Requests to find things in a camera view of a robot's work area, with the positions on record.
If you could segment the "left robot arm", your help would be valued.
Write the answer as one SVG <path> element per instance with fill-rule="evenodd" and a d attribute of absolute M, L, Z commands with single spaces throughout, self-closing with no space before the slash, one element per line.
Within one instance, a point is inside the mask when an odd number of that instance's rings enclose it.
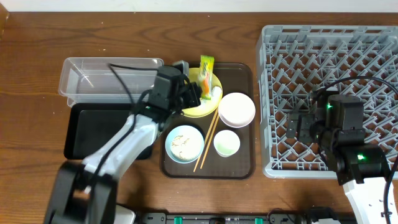
<path fill-rule="evenodd" d="M 124 126 L 103 147 L 80 163 L 60 166 L 44 223 L 134 223 L 136 214 L 116 202 L 120 178 L 173 116 L 200 105 L 201 88 L 188 79 L 188 62 L 155 72 L 154 86 L 131 101 Z"/>

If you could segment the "light blue bowl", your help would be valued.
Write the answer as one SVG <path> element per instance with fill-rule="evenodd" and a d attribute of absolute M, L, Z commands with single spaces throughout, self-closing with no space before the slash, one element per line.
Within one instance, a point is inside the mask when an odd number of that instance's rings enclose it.
<path fill-rule="evenodd" d="M 199 129 L 190 125 L 173 128 L 165 139 L 165 151 L 171 160 L 188 164 L 199 158 L 205 140 Z"/>

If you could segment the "white green cup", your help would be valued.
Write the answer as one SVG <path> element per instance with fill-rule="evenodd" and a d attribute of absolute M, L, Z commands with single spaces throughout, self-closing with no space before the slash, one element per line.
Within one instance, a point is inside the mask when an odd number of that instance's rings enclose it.
<path fill-rule="evenodd" d="M 222 130 L 215 135 L 213 145 L 216 152 L 221 157 L 229 157 L 237 153 L 240 148 L 241 141 L 235 132 Z"/>

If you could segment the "green orange snack wrapper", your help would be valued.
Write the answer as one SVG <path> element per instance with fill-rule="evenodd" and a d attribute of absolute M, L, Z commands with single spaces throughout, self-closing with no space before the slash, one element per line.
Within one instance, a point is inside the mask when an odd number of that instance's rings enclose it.
<path fill-rule="evenodd" d="M 214 62 L 215 59 L 212 56 L 207 56 L 207 55 L 201 56 L 198 81 L 202 89 L 201 97 L 206 100 L 211 99 Z"/>

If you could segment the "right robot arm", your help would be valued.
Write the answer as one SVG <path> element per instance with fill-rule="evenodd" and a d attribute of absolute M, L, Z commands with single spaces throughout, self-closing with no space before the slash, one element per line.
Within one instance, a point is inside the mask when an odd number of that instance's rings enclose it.
<path fill-rule="evenodd" d="M 397 223 L 392 192 L 396 166 L 384 151 L 366 143 L 364 104 L 337 91 L 314 93 L 315 110 L 289 114 L 286 136 L 302 144 L 317 144 L 318 153 L 343 187 L 358 223 Z"/>

